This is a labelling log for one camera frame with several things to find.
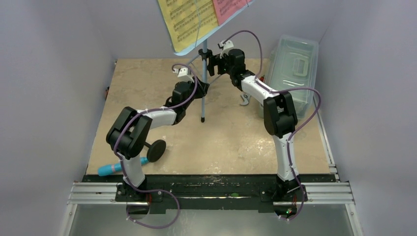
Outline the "light blue music stand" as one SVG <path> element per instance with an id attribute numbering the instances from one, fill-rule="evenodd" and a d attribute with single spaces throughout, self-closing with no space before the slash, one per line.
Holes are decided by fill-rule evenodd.
<path id="1" fill-rule="evenodd" d="M 204 36 L 202 39 L 200 39 L 200 40 L 198 40 L 197 42 L 196 42 L 196 45 L 194 46 L 194 47 L 192 47 L 192 46 L 190 46 L 190 47 L 188 47 L 187 49 L 185 49 L 185 50 L 183 50 L 182 52 L 180 52 L 180 53 L 176 53 L 176 52 L 174 52 L 174 49 L 173 49 L 173 47 L 172 47 L 172 49 L 173 49 L 173 52 L 174 52 L 174 54 L 175 55 L 177 55 L 177 56 L 185 56 L 185 55 L 187 55 L 187 54 L 189 54 L 191 51 L 193 51 L 193 50 L 195 50 L 195 49 L 199 49 L 202 53 L 204 53 L 204 54 L 206 54 L 207 52 L 208 52 L 208 39 L 209 39 L 209 37 L 210 36 L 212 36 L 215 32 L 217 32 L 219 29 L 221 29 L 223 26 L 225 26 L 229 21 L 231 21 L 234 17 L 236 17 L 238 14 L 240 14 L 245 8 L 248 8 L 249 6 L 246 6 L 246 7 L 244 7 L 244 8 L 242 8 L 241 10 L 239 10 L 238 12 L 236 12 L 234 15 L 232 15 L 225 23 L 223 23 L 222 25 L 218 25 L 218 27 L 217 28 L 215 28 L 214 30 L 212 30 L 209 34 L 207 34 L 206 36 Z"/>

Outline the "pink sheet music page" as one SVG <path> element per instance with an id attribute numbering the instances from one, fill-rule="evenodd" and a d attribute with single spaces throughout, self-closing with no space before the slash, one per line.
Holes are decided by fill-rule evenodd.
<path id="1" fill-rule="evenodd" d="M 236 12 L 249 6 L 252 0 L 213 0 L 212 2 L 218 24 L 222 25 Z"/>

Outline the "yellow sheet music page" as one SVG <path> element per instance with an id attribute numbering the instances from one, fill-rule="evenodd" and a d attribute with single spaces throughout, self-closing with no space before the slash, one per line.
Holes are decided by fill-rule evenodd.
<path id="1" fill-rule="evenodd" d="M 159 0 L 174 52 L 180 53 L 218 27 L 211 0 Z"/>

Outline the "black microphone desk stand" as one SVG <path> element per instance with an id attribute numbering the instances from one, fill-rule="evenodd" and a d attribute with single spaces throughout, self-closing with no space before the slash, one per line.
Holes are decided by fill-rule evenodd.
<path id="1" fill-rule="evenodd" d="M 164 140 L 156 140 L 152 144 L 145 142 L 147 150 L 147 160 L 151 163 L 157 162 L 166 150 L 166 142 Z"/>

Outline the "teal microphone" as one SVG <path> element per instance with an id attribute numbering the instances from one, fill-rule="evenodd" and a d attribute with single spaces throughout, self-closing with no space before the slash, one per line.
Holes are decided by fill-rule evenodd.
<path id="1" fill-rule="evenodd" d="M 146 157 L 133 158 L 131 160 L 119 160 L 115 164 L 109 164 L 102 166 L 98 169 L 97 173 L 99 176 L 109 176 L 114 173 L 122 171 L 122 166 L 128 176 L 139 176 L 144 175 L 142 166 L 149 163 Z"/>

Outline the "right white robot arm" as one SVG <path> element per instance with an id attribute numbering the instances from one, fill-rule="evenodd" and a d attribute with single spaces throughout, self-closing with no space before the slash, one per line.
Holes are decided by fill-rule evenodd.
<path id="1" fill-rule="evenodd" d="M 263 103 L 264 127 L 273 138 L 278 164 L 271 198 L 290 199 L 301 188 L 292 139 L 298 118 L 291 94 L 275 91 L 261 82 L 246 68 L 245 55 L 240 49 L 231 49 L 226 55 L 210 55 L 207 70 L 212 76 L 228 74 L 235 87 Z"/>

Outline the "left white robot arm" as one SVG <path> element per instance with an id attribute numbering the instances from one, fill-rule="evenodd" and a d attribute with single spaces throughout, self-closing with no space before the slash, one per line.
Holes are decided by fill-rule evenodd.
<path id="1" fill-rule="evenodd" d="M 181 122 L 189 105 L 195 99 L 205 97 L 208 89 L 208 83 L 194 78 L 192 82 L 176 83 L 172 95 L 159 108 L 122 109 L 106 135 L 106 142 L 119 158 L 123 180 L 129 186 L 127 194 L 134 201 L 141 201 L 149 192 L 145 174 L 136 158 L 145 146 L 149 131 Z"/>

